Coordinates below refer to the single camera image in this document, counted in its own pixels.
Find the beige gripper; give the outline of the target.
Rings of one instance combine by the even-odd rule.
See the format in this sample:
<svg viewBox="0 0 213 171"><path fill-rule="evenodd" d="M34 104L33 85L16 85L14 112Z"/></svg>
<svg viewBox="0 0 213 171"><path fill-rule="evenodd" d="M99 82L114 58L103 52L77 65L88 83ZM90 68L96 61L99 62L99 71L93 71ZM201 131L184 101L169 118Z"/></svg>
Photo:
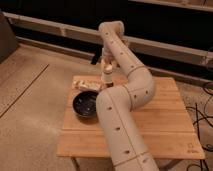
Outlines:
<svg viewBox="0 0 213 171"><path fill-rule="evenodd" d="M102 48L101 54L101 70L112 72L117 67L117 61L112 53L105 47Z"/></svg>

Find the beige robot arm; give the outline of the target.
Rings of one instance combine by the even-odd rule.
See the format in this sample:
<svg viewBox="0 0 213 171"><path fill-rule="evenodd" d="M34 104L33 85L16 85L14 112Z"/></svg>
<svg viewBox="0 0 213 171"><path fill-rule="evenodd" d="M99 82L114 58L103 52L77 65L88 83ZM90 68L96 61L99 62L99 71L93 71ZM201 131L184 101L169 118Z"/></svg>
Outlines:
<svg viewBox="0 0 213 171"><path fill-rule="evenodd" d="M96 99L98 119L115 171L159 171L131 114L154 97L154 78L123 42L121 21L103 22L99 32L103 57L114 58L128 79L126 84L102 90Z"/></svg>

